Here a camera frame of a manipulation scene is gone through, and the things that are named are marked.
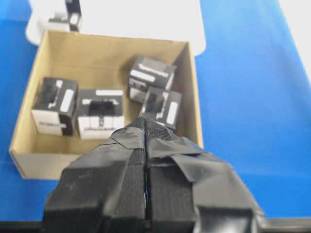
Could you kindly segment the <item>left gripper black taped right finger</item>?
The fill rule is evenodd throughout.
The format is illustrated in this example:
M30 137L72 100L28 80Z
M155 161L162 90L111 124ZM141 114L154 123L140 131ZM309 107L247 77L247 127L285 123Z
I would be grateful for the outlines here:
M145 120L155 233L258 233L263 212L228 163Z

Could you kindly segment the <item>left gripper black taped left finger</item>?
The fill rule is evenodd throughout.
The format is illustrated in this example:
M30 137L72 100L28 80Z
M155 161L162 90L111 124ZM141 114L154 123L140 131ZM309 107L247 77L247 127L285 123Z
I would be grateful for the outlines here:
M45 203L45 233L142 233L145 121L112 133L67 166Z

